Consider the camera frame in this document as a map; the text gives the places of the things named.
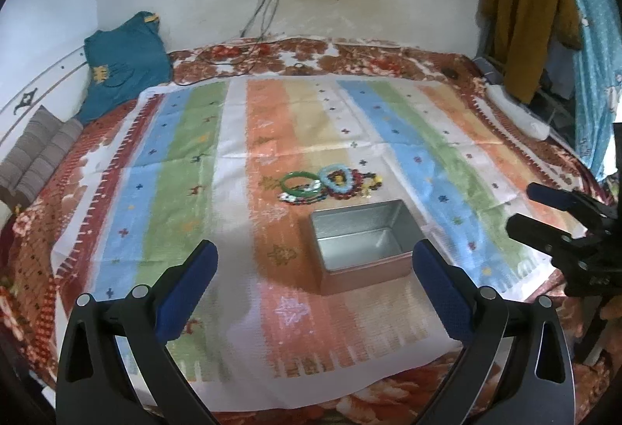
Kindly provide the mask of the light blue dotted hanging cloth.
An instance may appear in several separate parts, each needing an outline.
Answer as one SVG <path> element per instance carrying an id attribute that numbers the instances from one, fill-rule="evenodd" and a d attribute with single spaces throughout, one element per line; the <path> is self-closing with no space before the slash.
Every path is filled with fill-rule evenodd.
<path id="1" fill-rule="evenodd" d="M 613 172 L 613 123 L 621 102 L 621 18 L 617 0 L 576 0 L 582 49 L 573 56 L 575 149 L 598 180 Z"/>

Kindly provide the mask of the mustard brown hanging garment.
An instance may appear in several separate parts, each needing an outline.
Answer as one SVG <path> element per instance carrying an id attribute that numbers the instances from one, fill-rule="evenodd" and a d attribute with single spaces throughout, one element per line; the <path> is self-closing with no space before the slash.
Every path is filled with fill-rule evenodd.
<path id="1" fill-rule="evenodd" d="M 506 91 L 526 105 L 539 90 L 550 41 L 583 46 L 576 0 L 481 0 L 480 12 L 490 24 L 486 53 Z"/>

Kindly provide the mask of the silver metal tin box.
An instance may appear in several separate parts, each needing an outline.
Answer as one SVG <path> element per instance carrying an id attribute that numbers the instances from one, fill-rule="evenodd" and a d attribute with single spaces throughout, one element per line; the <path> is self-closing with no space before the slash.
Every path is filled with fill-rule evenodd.
<path id="1" fill-rule="evenodd" d="M 392 281 L 411 272 L 411 254 L 424 239 L 419 224 L 400 199 L 325 209 L 310 215 L 325 296 Z"/>

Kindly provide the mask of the striped colourful cloth mat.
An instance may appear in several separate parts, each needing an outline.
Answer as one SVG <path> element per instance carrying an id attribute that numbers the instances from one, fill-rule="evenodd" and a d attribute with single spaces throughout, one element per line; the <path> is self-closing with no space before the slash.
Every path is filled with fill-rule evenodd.
<path id="1" fill-rule="evenodd" d="M 296 205 L 283 190 L 328 166 L 376 174 L 381 187 L 351 205 L 402 202 L 474 282 L 521 301 L 551 266 L 508 238 L 508 217 L 582 231 L 526 196 L 532 182 L 575 188 L 578 178 L 532 160 L 436 80 L 245 77 L 149 90 L 86 159 L 82 199 L 51 254 L 56 335 L 79 294 L 123 297 L 209 240 L 217 275 L 169 346 L 203 401 L 256 411 L 351 394 L 453 343 L 413 275 L 321 293 L 311 215 L 342 200 Z"/>

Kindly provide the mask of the teal blue garment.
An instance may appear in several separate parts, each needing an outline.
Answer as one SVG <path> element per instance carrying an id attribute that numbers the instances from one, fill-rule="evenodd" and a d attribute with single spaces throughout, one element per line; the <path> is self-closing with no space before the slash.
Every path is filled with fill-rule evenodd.
<path id="1" fill-rule="evenodd" d="M 172 80 L 155 13 L 141 11 L 113 30 L 98 30 L 84 40 L 83 49 L 91 72 L 76 114 L 83 126 L 138 98 L 145 89 Z"/>

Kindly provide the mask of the grey striped pillow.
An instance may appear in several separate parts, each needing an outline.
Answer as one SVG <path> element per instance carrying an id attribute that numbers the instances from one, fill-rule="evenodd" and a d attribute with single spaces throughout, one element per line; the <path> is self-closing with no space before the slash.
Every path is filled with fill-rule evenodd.
<path id="1" fill-rule="evenodd" d="M 40 106 L 1 162 L 1 202 L 12 210 L 30 206 L 82 131 L 77 119 L 61 122 Z"/>

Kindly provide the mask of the green jade bangle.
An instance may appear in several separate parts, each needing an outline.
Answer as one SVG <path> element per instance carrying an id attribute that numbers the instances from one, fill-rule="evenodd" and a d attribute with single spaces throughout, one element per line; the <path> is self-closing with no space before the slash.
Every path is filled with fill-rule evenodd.
<path id="1" fill-rule="evenodd" d="M 288 196 L 308 199 L 317 195 L 321 183 L 317 175 L 308 171 L 292 171 L 280 179 L 281 191 Z"/>

